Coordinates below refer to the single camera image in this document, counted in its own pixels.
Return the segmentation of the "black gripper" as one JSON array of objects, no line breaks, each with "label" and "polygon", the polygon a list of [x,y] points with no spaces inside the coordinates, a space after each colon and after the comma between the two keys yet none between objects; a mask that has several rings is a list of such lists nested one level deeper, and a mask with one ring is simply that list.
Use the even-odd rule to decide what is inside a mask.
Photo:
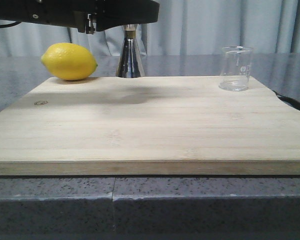
[{"label": "black gripper", "polygon": [[89,24],[89,15],[98,10],[96,0],[0,0],[0,29],[32,23],[75,28],[80,33]]}]

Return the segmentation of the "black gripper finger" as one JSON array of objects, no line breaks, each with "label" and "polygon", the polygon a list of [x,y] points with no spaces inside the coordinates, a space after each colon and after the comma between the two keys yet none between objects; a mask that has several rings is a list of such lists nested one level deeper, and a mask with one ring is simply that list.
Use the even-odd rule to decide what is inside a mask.
[{"label": "black gripper finger", "polygon": [[96,30],[158,21],[160,4],[154,0],[98,0]]}]

